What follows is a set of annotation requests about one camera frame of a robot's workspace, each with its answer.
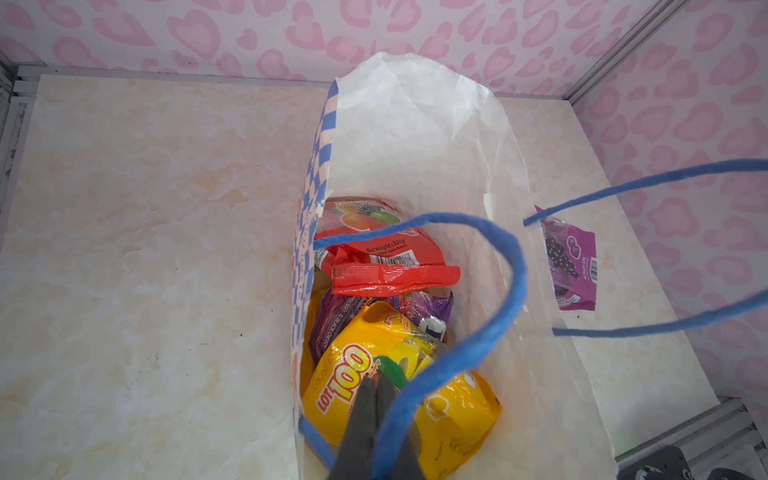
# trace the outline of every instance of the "candy package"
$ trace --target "candy package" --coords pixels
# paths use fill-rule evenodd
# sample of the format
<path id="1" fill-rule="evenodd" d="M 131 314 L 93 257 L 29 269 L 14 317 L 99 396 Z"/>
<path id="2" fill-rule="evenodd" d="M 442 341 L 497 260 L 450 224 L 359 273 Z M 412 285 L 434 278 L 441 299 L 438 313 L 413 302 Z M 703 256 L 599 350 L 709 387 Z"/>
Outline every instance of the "candy package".
<path id="1" fill-rule="evenodd" d="M 315 239 L 380 230 L 403 221 L 383 200 L 326 200 Z M 315 267 L 333 279 L 336 295 L 388 297 L 458 283 L 461 270 L 446 266 L 442 251 L 421 228 L 378 240 L 315 250 Z"/>
<path id="2" fill-rule="evenodd" d="M 304 415 L 330 445 L 338 445 L 364 377 L 380 372 L 401 389 L 444 348 L 388 303 L 364 306 L 323 354 L 302 397 Z M 427 397 L 411 431 L 424 476 L 442 479 L 469 460 L 501 411 L 490 385 L 475 372 L 457 375 Z"/>
<path id="3" fill-rule="evenodd" d="M 594 310 L 598 259 L 594 233 L 554 217 L 541 221 L 554 295 L 560 310 Z"/>
<path id="4" fill-rule="evenodd" d="M 440 298 L 426 292 L 413 292 L 376 300 L 389 303 L 406 318 L 411 319 L 422 332 L 443 340 L 445 324 L 451 315 L 453 294 L 450 298 Z M 309 328 L 311 321 L 313 325 L 308 349 L 315 365 L 331 342 L 349 325 L 363 306 L 371 302 L 372 299 L 366 297 L 334 295 L 328 289 L 313 294 L 309 314 L 315 317 L 307 320 L 307 326 Z"/>

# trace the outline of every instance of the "beige marble floor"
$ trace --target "beige marble floor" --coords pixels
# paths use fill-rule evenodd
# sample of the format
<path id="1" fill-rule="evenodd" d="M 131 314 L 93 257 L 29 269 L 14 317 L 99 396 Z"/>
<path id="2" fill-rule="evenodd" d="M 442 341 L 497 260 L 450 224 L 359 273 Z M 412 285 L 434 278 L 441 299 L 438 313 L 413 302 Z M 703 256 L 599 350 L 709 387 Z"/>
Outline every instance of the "beige marble floor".
<path id="1" fill-rule="evenodd" d="M 296 477 L 290 255 L 324 98 L 43 77 L 0 252 L 1 477 Z M 567 104 L 502 103 L 537 203 L 607 184 Z M 606 279 L 570 326 L 671 318 L 617 201 L 562 217 Z M 618 451 L 716 401 L 682 335 L 576 347 Z"/>

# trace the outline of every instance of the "paper bag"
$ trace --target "paper bag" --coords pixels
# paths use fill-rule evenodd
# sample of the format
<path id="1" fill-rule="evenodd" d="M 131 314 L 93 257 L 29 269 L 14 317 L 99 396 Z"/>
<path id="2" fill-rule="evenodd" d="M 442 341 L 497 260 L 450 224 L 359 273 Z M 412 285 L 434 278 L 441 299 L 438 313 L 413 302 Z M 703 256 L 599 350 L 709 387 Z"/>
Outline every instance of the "paper bag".
<path id="1" fill-rule="evenodd" d="M 313 281 L 317 219 L 331 196 L 378 197 L 407 217 L 459 212 L 513 233 L 530 270 L 525 311 L 478 367 L 504 411 L 479 452 L 452 478 L 616 478 L 613 450 L 589 381 L 562 325 L 525 163 L 502 106 L 487 88 L 417 55 L 380 53 L 334 83 L 318 127 L 296 225 L 293 264 L 294 425 L 301 415 L 299 368 Z M 468 227 L 428 226 L 448 265 L 449 336 L 458 342 L 498 309 L 511 276 L 506 262 Z M 302 478 L 327 472 L 304 454 Z M 306 465 L 302 459 L 307 458 Z"/>

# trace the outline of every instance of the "lot 100 logo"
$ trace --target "lot 100 logo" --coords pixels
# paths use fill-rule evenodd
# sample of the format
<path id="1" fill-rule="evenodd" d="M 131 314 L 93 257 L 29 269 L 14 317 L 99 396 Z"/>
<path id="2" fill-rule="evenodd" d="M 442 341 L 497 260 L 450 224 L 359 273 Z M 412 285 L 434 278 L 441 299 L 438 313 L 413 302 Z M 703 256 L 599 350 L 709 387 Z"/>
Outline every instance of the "lot 100 logo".
<path id="1" fill-rule="evenodd" d="M 372 364 L 373 358 L 368 350 L 356 343 L 346 346 L 341 362 L 333 369 L 333 375 L 317 399 L 317 408 L 325 415 L 335 398 L 350 404 L 355 390 L 362 382 L 363 374 Z"/>

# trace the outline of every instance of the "bag handle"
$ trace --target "bag handle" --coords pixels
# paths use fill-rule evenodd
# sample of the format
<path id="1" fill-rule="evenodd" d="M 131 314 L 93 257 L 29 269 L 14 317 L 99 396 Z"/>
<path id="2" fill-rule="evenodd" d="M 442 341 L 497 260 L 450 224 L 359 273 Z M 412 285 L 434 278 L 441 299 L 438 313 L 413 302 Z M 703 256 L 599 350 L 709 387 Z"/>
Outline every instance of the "bag handle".
<path id="1" fill-rule="evenodd" d="M 652 175 L 627 182 L 615 187 L 605 188 L 593 194 L 570 200 L 556 207 L 550 207 L 531 215 L 523 221 L 525 226 L 531 225 L 542 218 L 576 205 L 586 204 L 605 197 L 621 194 L 638 188 L 651 187 L 686 178 L 699 177 L 708 174 L 721 174 L 738 171 L 768 171 L 768 160 L 736 159 L 715 164 L 705 164 L 680 170 L 672 170 L 663 174 Z M 528 269 L 523 258 L 522 248 L 514 235 L 503 230 L 490 220 L 465 214 L 432 213 L 419 215 L 396 225 L 390 225 L 373 232 L 335 235 L 315 240 L 313 248 L 326 248 L 343 243 L 375 240 L 393 235 L 404 230 L 423 227 L 429 223 L 452 223 L 467 225 L 477 229 L 488 242 L 507 260 L 512 270 L 512 280 L 509 292 L 498 312 L 477 332 L 464 339 L 444 356 L 427 367 L 420 375 L 408 383 L 400 395 L 395 398 L 384 418 L 376 439 L 373 453 L 372 474 L 375 480 L 383 480 L 389 474 L 395 463 L 403 440 L 408 433 L 413 416 L 424 399 L 435 390 L 448 383 L 460 372 L 477 366 L 490 353 L 496 343 L 512 326 L 515 318 L 523 307 L 528 295 Z M 751 296 L 748 299 L 734 303 L 724 308 L 704 312 L 688 319 L 658 325 L 629 327 L 614 330 L 584 330 L 553 328 L 556 336 L 589 336 L 591 338 L 619 338 L 628 336 L 645 336 L 654 333 L 671 333 L 682 329 L 710 325 L 730 316 L 755 310 L 768 305 L 768 290 Z M 305 419 L 299 421 L 300 432 L 313 449 L 321 456 L 326 467 L 331 468 L 336 460 L 327 442 L 316 429 Z"/>

